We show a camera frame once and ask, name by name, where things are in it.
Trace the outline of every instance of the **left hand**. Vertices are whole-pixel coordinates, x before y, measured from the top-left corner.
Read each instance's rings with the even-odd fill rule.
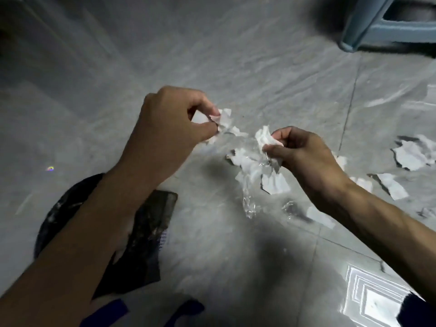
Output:
[[[220,115],[201,91],[165,86],[148,94],[116,168],[155,186],[169,178],[198,143],[217,132],[212,121],[191,122],[197,109],[205,115]]]

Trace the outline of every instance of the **blue plastic stool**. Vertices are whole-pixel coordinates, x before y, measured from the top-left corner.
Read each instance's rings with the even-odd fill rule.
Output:
[[[339,48],[355,52],[363,43],[412,42],[435,43],[436,22],[400,22],[384,20],[394,0],[357,0],[346,20]]]

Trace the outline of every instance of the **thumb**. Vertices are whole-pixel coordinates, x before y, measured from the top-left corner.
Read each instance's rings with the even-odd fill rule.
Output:
[[[262,150],[268,155],[268,157],[281,158],[284,161],[289,161],[294,154],[294,149],[285,148],[279,145],[264,145]]]
[[[193,125],[194,125],[195,138],[197,139],[198,142],[203,142],[206,141],[207,139],[210,139],[218,131],[218,126],[213,121],[208,121],[202,124],[193,123]]]

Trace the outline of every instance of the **forearm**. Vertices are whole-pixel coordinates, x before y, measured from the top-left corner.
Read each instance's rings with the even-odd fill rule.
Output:
[[[0,299],[5,326],[78,326],[124,234],[154,185],[109,172],[74,218]]]
[[[436,233],[392,204],[350,184],[337,200],[346,228],[378,254],[427,302],[436,305]]]

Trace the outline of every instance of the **hand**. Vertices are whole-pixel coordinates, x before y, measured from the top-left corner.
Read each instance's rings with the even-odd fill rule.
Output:
[[[332,204],[354,184],[336,163],[330,149],[315,133],[297,127],[278,129],[272,137],[282,146],[266,145],[269,157],[282,158],[304,192],[320,211],[332,214]]]
[[[116,168],[155,186],[173,175],[199,142],[217,132],[212,121],[191,122],[197,109],[220,115],[201,91],[166,86],[148,94]]]

